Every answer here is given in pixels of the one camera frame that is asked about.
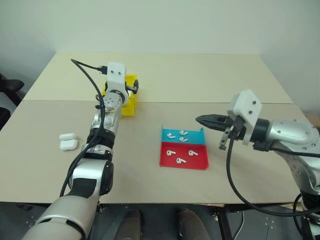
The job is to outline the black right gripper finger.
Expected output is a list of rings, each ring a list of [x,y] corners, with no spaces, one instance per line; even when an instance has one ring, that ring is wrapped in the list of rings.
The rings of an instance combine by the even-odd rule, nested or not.
[[[224,130],[225,124],[220,122],[201,122],[201,125],[203,125],[206,128],[212,129],[212,130]]]
[[[196,117],[195,120],[198,123],[215,123],[217,122],[218,117],[217,114],[206,114]]]

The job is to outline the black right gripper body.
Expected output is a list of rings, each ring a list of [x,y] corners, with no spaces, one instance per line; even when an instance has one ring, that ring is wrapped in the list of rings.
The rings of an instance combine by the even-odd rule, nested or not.
[[[242,128],[244,127],[245,120],[241,116],[236,116],[235,120],[231,117],[227,117],[224,123],[225,129],[222,135],[222,138],[219,143],[220,150],[226,150],[226,144],[228,139],[231,137],[237,137],[241,132]]]

